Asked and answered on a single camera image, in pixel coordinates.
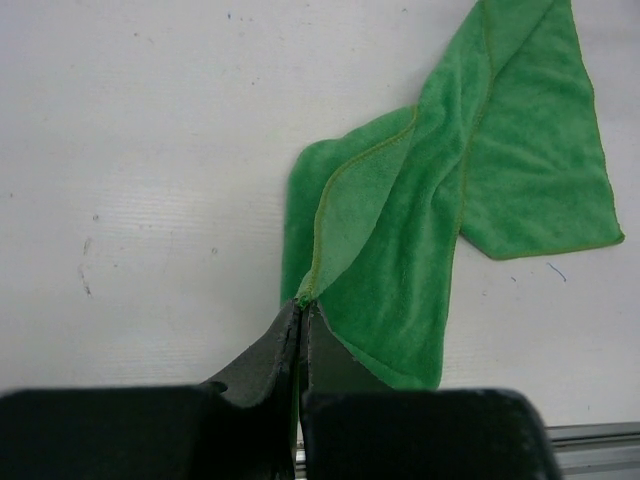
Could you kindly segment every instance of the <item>scratch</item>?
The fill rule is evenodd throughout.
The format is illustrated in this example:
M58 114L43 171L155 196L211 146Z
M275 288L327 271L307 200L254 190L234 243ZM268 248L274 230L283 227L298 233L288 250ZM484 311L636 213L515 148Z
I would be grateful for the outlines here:
M87 256L87 253L89 253L89 249L91 248L91 243L93 242L93 239L91 237L87 237L87 239L84 241L84 247L82 248L82 255L83 256Z
M169 244L169 251L167 252L167 260L164 262L164 268L162 269L162 273L165 274L167 271L167 266L169 265L169 259L171 258L171 253L173 253L173 230L169 233L171 236L171 243Z
M564 274L560 270L558 270L556 267L551 265L549 262L547 262L547 265L549 265L553 270L555 270L558 273L558 275L560 275L562 277L562 280L564 280L565 283L566 283L567 277L565 277Z
M82 270L82 267L84 267L83 264L78 265L78 278L80 278L80 281L82 282L84 293L87 294L87 297L93 298L93 295L91 295L91 288L89 288L89 282L87 282L87 279L84 278L84 271Z

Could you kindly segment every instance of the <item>green cloth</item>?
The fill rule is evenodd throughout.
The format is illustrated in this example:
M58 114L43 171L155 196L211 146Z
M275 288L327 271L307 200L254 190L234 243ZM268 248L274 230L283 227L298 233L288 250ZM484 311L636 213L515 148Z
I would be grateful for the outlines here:
M495 259L619 243L569 0L480 0L415 106L306 148L282 300L395 388L435 388L458 234Z

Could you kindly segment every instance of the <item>table surface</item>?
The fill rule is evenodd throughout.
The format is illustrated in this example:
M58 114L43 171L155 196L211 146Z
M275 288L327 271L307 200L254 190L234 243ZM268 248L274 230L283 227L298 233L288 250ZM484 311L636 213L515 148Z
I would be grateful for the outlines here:
M574 3L627 240L507 262L460 240L443 380L551 425L640 419L640 4ZM0 389L232 360L278 310L297 154L414 102L472 4L2 2Z

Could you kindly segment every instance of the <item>white table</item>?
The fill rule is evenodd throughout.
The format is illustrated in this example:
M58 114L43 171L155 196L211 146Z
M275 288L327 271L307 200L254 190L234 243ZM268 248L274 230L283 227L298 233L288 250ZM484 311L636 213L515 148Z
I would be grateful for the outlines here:
M640 7L574 3L627 240L460 241L443 381L552 425L640 419ZM296 155L414 101L472 4L1 2L0 389L197 382L244 350Z

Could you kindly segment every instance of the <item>folded cloth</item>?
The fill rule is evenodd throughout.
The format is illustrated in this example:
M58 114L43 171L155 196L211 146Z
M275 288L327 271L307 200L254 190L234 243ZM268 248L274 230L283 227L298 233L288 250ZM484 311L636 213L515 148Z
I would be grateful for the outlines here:
M624 238L569 0L479 0L416 105L302 152L282 300L320 298L388 385L435 388L459 233L495 259Z

